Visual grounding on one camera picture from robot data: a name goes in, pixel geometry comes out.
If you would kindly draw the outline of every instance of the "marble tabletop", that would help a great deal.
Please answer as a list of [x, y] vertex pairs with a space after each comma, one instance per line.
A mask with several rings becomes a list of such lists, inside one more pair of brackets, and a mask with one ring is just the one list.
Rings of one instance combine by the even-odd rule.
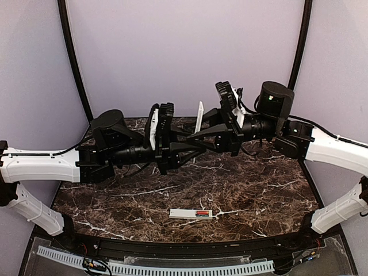
[[[175, 124], [193, 121], [176, 118]], [[146, 119], [126, 119], [142, 132]], [[259, 151], [259, 142], [244, 143]], [[129, 173], [142, 164], [131, 166]], [[263, 143], [257, 156], [206, 152], [160, 175], [155, 164], [124, 178], [128, 166], [99, 184], [63, 182], [53, 209], [78, 233], [142, 242], [224, 242], [298, 231], [317, 202], [298, 162]], [[210, 209], [213, 220], [178, 220], [170, 209]]]

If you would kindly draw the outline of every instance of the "marble table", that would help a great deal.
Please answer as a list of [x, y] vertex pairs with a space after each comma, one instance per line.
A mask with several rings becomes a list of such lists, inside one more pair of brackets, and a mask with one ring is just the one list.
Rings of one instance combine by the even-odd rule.
[[[193, 118], [176, 118], [181, 126]], [[126, 119], [143, 131], [145, 118]], [[244, 143], [248, 151], [259, 142]], [[139, 169], [133, 165], [129, 173]], [[54, 210], [70, 215], [77, 232], [142, 242], [224, 242], [298, 231], [303, 216], [317, 209], [298, 162], [263, 143], [257, 156], [206, 152], [196, 162], [160, 175], [155, 164], [140, 174], [99, 184], [63, 182]], [[176, 220], [169, 209], [211, 209], [214, 220]]]

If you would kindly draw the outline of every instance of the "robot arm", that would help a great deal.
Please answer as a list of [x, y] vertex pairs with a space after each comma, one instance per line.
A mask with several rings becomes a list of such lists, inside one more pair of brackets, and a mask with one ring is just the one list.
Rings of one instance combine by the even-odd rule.
[[[265, 82], [256, 113], [246, 114], [242, 89], [228, 82], [216, 84], [221, 108], [203, 115], [209, 124], [199, 132], [171, 125], [174, 105], [153, 105], [145, 135], [130, 130], [119, 110], [109, 110], [91, 122], [94, 145], [69, 151], [21, 151], [0, 141], [0, 206], [15, 209], [52, 236], [72, 236], [71, 218], [59, 214], [28, 193], [18, 181], [50, 179], [99, 183], [114, 175], [114, 166], [155, 162], [161, 174], [177, 169], [206, 150], [236, 156], [245, 141], [274, 140], [280, 153], [349, 168], [368, 175], [368, 146], [334, 138], [301, 121], [290, 121], [294, 93], [285, 86]], [[368, 182], [361, 182], [333, 204], [305, 216], [301, 230], [324, 233], [349, 217], [368, 210]]]

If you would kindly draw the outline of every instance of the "white grille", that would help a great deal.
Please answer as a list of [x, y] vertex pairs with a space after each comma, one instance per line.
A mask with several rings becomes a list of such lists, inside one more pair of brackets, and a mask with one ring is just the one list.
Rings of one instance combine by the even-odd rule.
[[[76, 269], [83, 269], [83, 257], [81, 256], [61, 252], [43, 246], [39, 246], [37, 254]], [[114, 262], [108, 263], [113, 275], [116, 276], [245, 276], [272, 272], [274, 271], [273, 264], [274, 262], [269, 260], [259, 263], [241, 264], [238, 266], [175, 269], [164, 267], [130, 266]]]

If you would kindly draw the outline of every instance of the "black metal pole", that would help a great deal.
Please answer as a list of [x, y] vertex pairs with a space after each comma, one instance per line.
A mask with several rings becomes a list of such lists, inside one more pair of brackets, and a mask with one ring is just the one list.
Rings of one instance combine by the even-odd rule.
[[88, 103], [86, 90], [82, 82], [81, 72], [79, 72], [79, 66], [75, 56], [73, 40], [71, 37], [68, 20], [67, 6], [65, 0], [57, 0], [57, 4], [59, 6], [60, 21], [62, 23], [65, 45], [67, 47], [69, 62], [71, 69], [73, 71], [76, 88], [78, 89], [79, 98], [80, 101], [82, 102], [83, 109], [85, 110], [88, 122], [90, 122], [93, 120], [93, 115], [90, 104]]
[[287, 87], [291, 90], [294, 90], [299, 74], [301, 59], [303, 57], [306, 42], [306, 35], [308, 33], [309, 20], [311, 18], [312, 2], [313, 2], [312, 0], [305, 0], [304, 2], [304, 11], [303, 11], [303, 18], [301, 21], [298, 46], [295, 53], [292, 73], [290, 74], [289, 84], [287, 85]]

